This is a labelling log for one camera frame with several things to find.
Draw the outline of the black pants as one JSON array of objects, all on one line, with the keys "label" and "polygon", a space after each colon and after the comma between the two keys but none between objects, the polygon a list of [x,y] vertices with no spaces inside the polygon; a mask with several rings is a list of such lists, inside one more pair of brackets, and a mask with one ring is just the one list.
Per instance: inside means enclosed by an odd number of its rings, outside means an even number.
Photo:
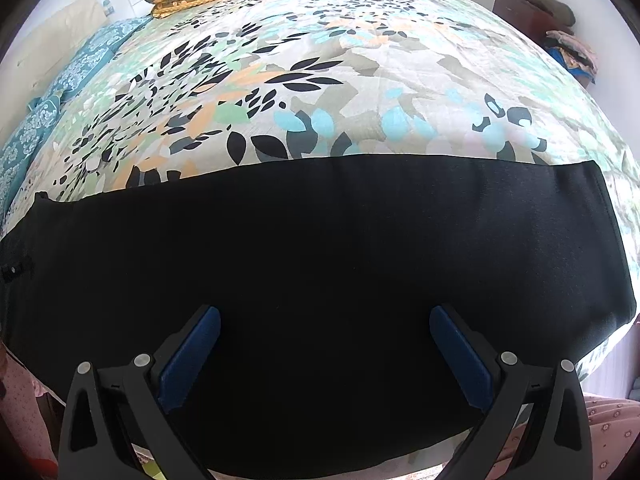
[{"label": "black pants", "polygon": [[66,396],[74,368],[157,349],[201,306],[219,338],[171,428],[206,468],[304,478],[471,427],[428,327],[454,308],[528,364],[634,318],[594,162],[352,155],[265,162],[73,203],[1,243],[1,337]]}]

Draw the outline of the pink dotted pajama pants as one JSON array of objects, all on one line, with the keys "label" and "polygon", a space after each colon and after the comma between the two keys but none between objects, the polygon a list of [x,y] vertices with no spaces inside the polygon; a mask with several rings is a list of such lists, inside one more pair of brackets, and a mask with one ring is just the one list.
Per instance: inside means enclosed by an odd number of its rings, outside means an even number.
[{"label": "pink dotted pajama pants", "polygon": [[639,478],[639,403],[585,396],[593,479]]}]

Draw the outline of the floral bed sheet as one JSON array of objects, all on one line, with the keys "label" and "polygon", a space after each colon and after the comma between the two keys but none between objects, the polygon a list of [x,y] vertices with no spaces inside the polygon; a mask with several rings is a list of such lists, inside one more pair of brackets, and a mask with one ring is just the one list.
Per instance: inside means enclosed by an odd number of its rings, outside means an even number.
[{"label": "floral bed sheet", "polygon": [[639,168],[579,82],[468,0],[218,0],[152,18],[62,105],[1,220],[274,160],[448,155],[602,169],[631,266]]}]

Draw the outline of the folded clothes pile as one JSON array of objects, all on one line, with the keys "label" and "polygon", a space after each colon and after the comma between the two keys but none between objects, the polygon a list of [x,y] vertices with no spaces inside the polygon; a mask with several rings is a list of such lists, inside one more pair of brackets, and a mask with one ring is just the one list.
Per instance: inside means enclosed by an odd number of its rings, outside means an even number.
[{"label": "folded clothes pile", "polygon": [[544,50],[574,77],[596,79],[598,57],[582,40],[562,30],[548,30],[544,38]]}]

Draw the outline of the near blue floral pillow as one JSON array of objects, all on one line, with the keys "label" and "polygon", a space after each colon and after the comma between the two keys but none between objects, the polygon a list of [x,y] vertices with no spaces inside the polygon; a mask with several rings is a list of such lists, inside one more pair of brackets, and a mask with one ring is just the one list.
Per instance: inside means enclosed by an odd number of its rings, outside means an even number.
[{"label": "near blue floral pillow", "polygon": [[1,149],[1,220],[4,220],[26,172],[62,114],[62,90],[53,90],[9,137]]}]

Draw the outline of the blue floral pillow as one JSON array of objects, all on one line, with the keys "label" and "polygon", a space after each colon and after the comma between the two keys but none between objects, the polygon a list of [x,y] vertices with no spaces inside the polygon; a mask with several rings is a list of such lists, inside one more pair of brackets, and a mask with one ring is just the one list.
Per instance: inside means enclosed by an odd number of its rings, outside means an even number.
[{"label": "blue floral pillow", "polygon": [[9,137],[1,149],[1,220],[4,220],[26,172],[62,114],[62,90],[53,90]]},{"label": "blue floral pillow", "polygon": [[54,96],[63,105],[81,92],[82,88],[111,62],[119,48],[152,18],[127,18],[107,24],[95,32],[73,55],[70,62],[56,76],[42,97]]}]

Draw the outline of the dark wooden side cabinet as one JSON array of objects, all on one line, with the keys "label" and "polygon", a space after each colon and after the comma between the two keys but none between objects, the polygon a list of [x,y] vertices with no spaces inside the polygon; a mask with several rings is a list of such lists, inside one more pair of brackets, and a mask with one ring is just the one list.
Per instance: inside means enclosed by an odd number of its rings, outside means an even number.
[{"label": "dark wooden side cabinet", "polygon": [[[562,30],[562,32],[567,32],[575,37],[574,26],[566,27],[562,25],[553,16],[525,0],[495,0],[492,12],[543,49],[544,38],[546,38],[546,32],[548,32],[548,30]],[[591,82],[586,77],[574,78],[577,79],[584,88],[596,82],[596,80]]]}]

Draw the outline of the far blue floral pillow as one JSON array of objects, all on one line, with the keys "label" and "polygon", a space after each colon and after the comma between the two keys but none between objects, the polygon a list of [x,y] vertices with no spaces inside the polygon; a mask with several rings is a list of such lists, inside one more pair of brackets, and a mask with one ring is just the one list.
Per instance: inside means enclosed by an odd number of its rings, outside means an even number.
[{"label": "far blue floral pillow", "polygon": [[82,88],[111,62],[119,48],[152,18],[127,18],[107,24],[95,32],[73,55],[70,62],[56,76],[42,97],[54,96],[63,105],[81,92]]}]

